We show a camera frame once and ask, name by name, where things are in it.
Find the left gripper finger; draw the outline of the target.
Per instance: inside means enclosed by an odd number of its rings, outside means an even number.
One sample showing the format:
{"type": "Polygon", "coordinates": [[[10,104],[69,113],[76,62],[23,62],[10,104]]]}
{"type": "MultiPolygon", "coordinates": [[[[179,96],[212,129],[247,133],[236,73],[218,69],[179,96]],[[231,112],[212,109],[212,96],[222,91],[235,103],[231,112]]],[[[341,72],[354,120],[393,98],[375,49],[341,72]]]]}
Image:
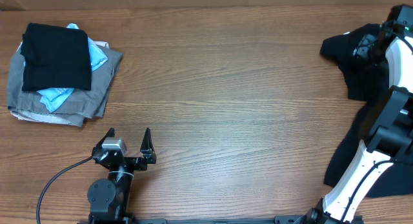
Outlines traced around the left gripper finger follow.
{"type": "Polygon", "coordinates": [[[95,145],[95,147],[92,149],[92,155],[96,153],[97,150],[102,149],[102,144],[104,140],[108,137],[114,137],[116,134],[115,129],[111,127],[108,132],[104,135],[104,137],[95,145]]]}
{"type": "Polygon", "coordinates": [[[146,164],[156,164],[157,156],[152,144],[151,131],[149,128],[145,130],[145,135],[141,144],[140,152],[143,157],[142,160],[146,164]]]}

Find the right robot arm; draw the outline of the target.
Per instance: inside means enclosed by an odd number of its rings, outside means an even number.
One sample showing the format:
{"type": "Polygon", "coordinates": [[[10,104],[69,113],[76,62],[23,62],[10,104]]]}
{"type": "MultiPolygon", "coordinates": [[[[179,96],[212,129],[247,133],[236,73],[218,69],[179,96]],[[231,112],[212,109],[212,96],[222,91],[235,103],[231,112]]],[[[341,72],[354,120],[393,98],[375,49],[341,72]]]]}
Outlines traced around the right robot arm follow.
{"type": "Polygon", "coordinates": [[[342,72],[348,98],[365,105],[328,164],[331,191],[297,222],[361,223],[364,198],[412,193],[412,7],[325,39],[320,53],[342,72]]]}

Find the black t-shirt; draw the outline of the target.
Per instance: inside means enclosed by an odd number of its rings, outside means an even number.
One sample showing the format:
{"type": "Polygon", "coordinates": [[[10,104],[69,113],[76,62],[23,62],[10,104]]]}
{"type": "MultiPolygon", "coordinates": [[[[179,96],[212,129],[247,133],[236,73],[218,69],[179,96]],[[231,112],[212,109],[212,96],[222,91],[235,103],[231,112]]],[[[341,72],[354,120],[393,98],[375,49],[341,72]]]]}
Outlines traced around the black t-shirt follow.
{"type": "MultiPolygon", "coordinates": [[[[328,164],[324,184],[331,187],[336,186],[355,156],[362,121],[388,90],[388,71],[364,59],[358,59],[353,54],[365,35],[371,34],[377,37],[379,30],[378,24],[366,24],[348,34],[327,38],[321,45],[320,55],[335,62],[342,71],[348,88],[348,98],[366,103],[356,114],[349,131],[328,164]]],[[[394,165],[380,176],[367,196],[380,198],[411,193],[412,167],[394,165]]]]}

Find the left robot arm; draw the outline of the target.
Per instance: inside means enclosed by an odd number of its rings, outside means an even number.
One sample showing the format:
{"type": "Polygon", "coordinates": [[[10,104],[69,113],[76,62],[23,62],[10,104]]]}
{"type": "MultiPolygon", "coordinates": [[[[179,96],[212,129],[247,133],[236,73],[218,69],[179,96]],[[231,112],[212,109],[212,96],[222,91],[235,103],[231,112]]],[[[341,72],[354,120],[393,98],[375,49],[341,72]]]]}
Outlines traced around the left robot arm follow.
{"type": "Polygon", "coordinates": [[[157,161],[151,131],[146,129],[140,148],[141,157],[126,156],[123,138],[110,128],[92,150],[92,159],[108,169],[108,177],[93,182],[88,189],[89,223],[136,223],[128,211],[135,171],[146,171],[157,161]]]}

